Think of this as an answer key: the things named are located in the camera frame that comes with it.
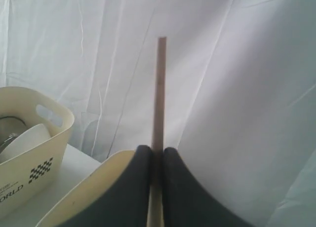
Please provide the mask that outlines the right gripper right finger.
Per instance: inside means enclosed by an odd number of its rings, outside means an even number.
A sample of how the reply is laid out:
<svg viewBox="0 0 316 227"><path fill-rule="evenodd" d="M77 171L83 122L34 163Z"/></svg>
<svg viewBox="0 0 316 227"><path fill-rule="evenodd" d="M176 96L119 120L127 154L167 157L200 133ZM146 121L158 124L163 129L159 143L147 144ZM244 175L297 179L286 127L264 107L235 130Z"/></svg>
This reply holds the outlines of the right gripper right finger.
<svg viewBox="0 0 316 227"><path fill-rule="evenodd" d="M190 172L178 151L162 157L162 208L166 227L251 227L210 195Z"/></svg>

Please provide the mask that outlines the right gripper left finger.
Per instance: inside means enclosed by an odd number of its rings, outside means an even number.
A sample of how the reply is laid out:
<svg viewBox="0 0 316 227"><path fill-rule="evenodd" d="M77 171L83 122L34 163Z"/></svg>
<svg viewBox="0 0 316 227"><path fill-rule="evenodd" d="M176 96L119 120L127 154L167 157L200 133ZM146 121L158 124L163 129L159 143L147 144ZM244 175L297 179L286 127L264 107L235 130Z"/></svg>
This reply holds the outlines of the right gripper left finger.
<svg viewBox="0 0 316 227"><path fill-rule="evenodd" d="M139 145L114 184L79 214L61 227L145 227L150 192L153 152Z"/></svg>

